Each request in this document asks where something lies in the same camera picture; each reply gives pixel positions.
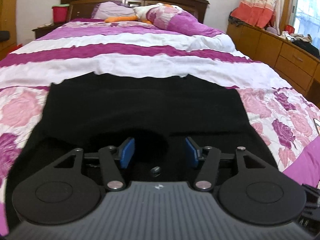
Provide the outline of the orange cream curtain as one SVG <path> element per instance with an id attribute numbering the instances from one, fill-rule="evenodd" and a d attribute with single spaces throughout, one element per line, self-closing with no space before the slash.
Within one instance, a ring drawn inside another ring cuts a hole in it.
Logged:
<path id="1" fill-rule="evenodd" d="M 285 0 L 241 0 L 231 16 L 251 26 L 264 29 L 273 27 L 279 31 Z"/>

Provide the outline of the red cup on dresser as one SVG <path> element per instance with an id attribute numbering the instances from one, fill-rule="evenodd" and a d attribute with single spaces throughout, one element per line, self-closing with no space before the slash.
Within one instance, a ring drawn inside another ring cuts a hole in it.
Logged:
<path id="1" fill-rule="evenodd" d="M 285 25 L 284 31 L 288 34 L 293 34 L 295 32 L 295 28 L 291 25 Z"/>

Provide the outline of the dark wooden nightstand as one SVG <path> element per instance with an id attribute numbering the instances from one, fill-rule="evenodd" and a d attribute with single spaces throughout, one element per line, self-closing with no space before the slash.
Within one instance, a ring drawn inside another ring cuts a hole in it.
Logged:
<path id="1" fill-rule="evenodd" d="M 41 38 L 45 35 L 47 35 L 48 33 L 52 32 L 53 30 L 55 30 L 56 28 L 60 27 L 64 25 L 64 23 L 52 23 L 46 26 L 40 26 L 37 27 L 35 29 L 33 29 L 32 31 L 35 34 L 35 39 Z"/>

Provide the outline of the purple floral duvet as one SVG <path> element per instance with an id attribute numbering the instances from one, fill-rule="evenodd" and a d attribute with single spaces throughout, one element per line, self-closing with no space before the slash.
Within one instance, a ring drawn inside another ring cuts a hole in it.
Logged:
<path id="1" fill-rule="evenodd" d="M 192 75 L 238 91 L 250 125 L 276 166 L 239 146 L 221 151 L 213 190 L 195 177 L 146 180 L 106 190 L 97 152 L 75 148 L 13 190 L 19 223 L 9 229 L 8 174 L 42 118 L 51 85 L 111 74 L 157 79 Z M 154 25 L 78 19 L 1 61 L 1 239 L 319 239 L 299 224 L 307 184 L 319 189 L 319 108 L 225 34 L 187 36 Z"/>

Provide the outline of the clothes pile on dresser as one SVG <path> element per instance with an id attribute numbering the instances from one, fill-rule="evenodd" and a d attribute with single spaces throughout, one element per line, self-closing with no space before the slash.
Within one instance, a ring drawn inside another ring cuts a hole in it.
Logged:
<path id="1" fill-rule="evenodd" d="M 319 49 L 312 45 L 313 39 L 310 34 L 304 36 L 303 34 L 289 34 L 287 31 L 282 31 L 282 33 L 279 35 L 274 27 L 267 27 L 265 30 L 273 35 L 291 42 L 292 44 L 319 59 Z"/>

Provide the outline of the wooden dresser cabinet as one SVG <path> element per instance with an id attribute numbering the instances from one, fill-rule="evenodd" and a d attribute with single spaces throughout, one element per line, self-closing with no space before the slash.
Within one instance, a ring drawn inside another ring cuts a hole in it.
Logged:
<path id="1" fill-rule="evenodd" d="M 227 34 L 238 51 L 273 68 L 296 91 L 319 105 L 319 59 L 262 29 L 229 23 Z"/>

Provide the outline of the red plastic bucket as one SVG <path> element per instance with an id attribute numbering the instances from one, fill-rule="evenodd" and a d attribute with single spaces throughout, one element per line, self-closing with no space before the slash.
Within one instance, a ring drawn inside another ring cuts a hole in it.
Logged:
<path id="1" fill-rule="evenodd" d="M 65 23 L 67 20 L 69 4 L 60 4 L 52 6 L 53 23 Z"/>

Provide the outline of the black knit cardigan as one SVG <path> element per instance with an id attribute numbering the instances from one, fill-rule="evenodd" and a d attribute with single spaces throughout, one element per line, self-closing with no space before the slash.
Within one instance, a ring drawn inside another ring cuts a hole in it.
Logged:
<path id="1" fill-rule="evenodd" d="M 133 138 L 130 180 L 146 180 L 149 171 L 159 166 L 160 180 L 183 181 L 195 177 L 186 167 L 186 137 L 224 153 L 244 146 L 276 166 L 235 89 L 192 75 L 138 79 L 89 73 L 51 85 L 42 118 L 8 174 L 9 229 L 20 221 L 11 202 L 14 188 L 69 151 L 97 152 Z"/>

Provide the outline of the small black bag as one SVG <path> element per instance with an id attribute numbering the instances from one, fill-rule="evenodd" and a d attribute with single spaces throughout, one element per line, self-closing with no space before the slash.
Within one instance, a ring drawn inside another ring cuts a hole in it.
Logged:
<path id="1" fill-rule="evenodd" d="M 10 32 L 7 30 L 0 31 L 0 42 L 5 42 L 10 40 Z"/>

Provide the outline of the rolled floral quilt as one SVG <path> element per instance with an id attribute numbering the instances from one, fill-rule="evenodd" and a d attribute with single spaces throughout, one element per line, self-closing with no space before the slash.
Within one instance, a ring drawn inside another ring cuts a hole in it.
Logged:
<path id="1" fill-rule="evenodd" d="M 187 36 L 214 37 L 223 31 L 200 23 L 196 17 L 177 6 L 159 5 L 148 11 L 146 18 L 159 29 L 174 31 Z"/>

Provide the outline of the lavender pillow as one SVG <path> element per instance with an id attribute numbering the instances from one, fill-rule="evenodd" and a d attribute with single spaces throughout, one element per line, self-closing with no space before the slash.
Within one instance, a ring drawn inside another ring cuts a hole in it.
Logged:
<path id="1" fill-rule="evenodd" d="M 91 18 L 96 20 L 106 20 L 109 17 L 135 16 L 135 12 L 130 7 L 118 5 L 114 2 L 99 3 L 92 11 Z"/>

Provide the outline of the wooden wardrobe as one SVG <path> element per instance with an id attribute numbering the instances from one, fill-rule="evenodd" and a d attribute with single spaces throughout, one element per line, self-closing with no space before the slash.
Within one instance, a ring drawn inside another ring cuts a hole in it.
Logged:
<path id="1" fill-rule="evenodd" d="M 8 31 L 10 38 L 1 42 L 1 60 L 17 45 L 16 1 L 1 0 L 1 31 Z"/>

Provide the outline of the plush duck toy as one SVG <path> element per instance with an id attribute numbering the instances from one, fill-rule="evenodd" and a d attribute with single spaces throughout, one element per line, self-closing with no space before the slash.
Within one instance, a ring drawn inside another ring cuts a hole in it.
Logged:
<path id="1" fill-rule="evenodd" d="M 104 20 L 105 23 L 122 22 L 122 21 L 140 21 L 144 23 L 150 23 L 147 18 L 148 13 L 155 12 L 156 9 L 164 9 L 165 12 L 182 12 L 183 9 L 177 5 L 170 5 L 164 3 L 157 3 L 147 6 L 140 6 L 133 8 L 133 16 L 114 16 L 108 17 Z"/>

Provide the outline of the red plastic stool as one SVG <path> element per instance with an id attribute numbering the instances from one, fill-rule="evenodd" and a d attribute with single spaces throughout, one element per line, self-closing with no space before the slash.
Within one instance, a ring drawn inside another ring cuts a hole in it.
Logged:
<path id="1" fill-rule="evenodd" d="M 16 51 L 16 50 L 20 49 L 22 46 L 23 46 L 22 44 L 18 44 L 18 45 L 16 45 L 16 46 L 12 47 L 12 48 L 8 51 L 8 53 L 10 54 L 10 53 L 12 53 L 13 51 Z"/>

